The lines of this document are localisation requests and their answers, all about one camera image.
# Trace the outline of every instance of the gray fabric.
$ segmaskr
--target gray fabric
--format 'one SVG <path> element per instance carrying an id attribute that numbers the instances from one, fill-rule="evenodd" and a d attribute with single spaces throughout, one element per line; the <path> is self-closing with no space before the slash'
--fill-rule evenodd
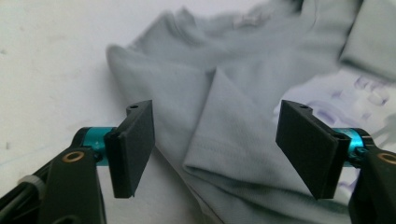
<path id="1" fill-rule="evenodd" d="M 247 15 L 165 13 L 107 51 L 129 103 L 152 99 L 157 148 L 208 223 L 349 223 L 315 201 L 275 143 L 290 87 L 339 70 L 360 1 L 274 1 Z"/>
<path id="2" fill-rule="evenodd" d="M 342 61 L 396 81 L 395 22 L 395 0 L 365 0 L 341 56 Z"/>

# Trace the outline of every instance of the white surface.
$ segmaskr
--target white surface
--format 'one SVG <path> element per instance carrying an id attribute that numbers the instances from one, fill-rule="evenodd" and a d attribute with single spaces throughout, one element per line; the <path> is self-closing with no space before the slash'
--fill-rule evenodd
<path id="1" fill-rule="evenodd" d="M 118 126 L 126 102 L 105 58 L 164 10 L 246 11 L 260 0 L 1 0 L 0 195 L 68 147 L 84 126 Z M 136 197 L 116 200 L 98 169 L 108 223 L 200 223 L 198 205 L 155 151 Z"/>

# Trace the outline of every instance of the white table surface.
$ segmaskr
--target white table surface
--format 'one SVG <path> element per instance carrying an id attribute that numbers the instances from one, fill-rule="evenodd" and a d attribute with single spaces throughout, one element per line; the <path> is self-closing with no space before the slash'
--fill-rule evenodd
<path id="1" fill-rule="evenodd" d="M 165 10 L 210 16 L 260 0 L 0 0 L 0 195 L 67 148 L 81 127 L 118 126 L 122 98 L 106 65 Z M 179 177 L 154 151 L 135 198 L 114 199 L 98 168 L 108 223 L 200 223 Z"/>

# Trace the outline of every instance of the gray cloth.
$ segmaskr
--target gray cloth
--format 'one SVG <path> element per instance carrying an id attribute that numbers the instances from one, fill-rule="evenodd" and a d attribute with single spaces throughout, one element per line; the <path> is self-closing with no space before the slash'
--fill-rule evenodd
<path id="1" fill-rule="evenodd" d="M 207 223 L 349 223 L 315 201 L 277 147 L 274 110 L 292 86 L 339 70 L 360 1 L 274 1 L 247 15 L 164 13 L 107 51 L 129 103 L 152 99 L 157 148 Z"/>
<path id="2" fill-rule="evenodd" d="M 364 0 L 341 56 L 342 61 L 395 82 L 395 22 L 395 0 Z"/>

